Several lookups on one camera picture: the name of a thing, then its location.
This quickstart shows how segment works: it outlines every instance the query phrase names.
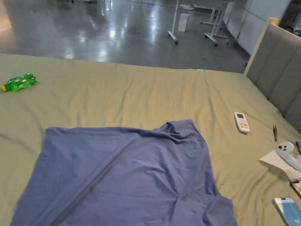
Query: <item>white box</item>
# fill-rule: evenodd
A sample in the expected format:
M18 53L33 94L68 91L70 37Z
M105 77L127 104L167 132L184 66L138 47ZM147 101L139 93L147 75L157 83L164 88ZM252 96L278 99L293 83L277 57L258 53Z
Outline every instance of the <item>white box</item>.
M186 31L186 25L188 23L188 19L189 19L189 14L186 13L182 13L180 16L180 21L179 21L179 27L178 30L179 31Z

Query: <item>yellow bottle cap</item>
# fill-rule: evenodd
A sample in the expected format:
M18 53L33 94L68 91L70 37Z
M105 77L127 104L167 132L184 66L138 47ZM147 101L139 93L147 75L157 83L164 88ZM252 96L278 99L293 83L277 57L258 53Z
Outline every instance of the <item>yellow bottle cap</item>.
M5 86L1 86L1 89L2 89L3 92L6 92Z

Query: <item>upholstered headboard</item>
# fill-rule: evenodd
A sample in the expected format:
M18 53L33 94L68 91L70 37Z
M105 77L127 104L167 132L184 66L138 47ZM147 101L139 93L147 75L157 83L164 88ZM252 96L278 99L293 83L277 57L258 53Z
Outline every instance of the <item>upholstered headboard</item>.
M245 75L301 133L301 38L267 24Z

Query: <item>remote control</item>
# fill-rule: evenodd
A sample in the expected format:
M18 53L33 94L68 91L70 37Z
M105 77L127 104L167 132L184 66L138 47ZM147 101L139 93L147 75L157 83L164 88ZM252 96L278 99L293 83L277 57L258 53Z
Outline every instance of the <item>remote control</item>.
M239 131L242 133L250 132L250 127L249 127L249 124L248 124L247 119L244 116L244 114L235 112L234 116L235 116L236 124L239 128Z

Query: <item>white controller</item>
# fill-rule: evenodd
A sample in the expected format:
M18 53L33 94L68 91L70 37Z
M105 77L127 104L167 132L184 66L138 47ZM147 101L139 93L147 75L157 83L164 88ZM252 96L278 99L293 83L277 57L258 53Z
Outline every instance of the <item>white controller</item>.
M301 163L293 155L294 145L291 142L282 142L276 147L276 153L291 167L301 172Z
M250 132L250 127L249 127L249 124L248 124L247 119L244 116L244 114L235 112L234 116L235 116L236 124L239 128L239 131L242 133Z

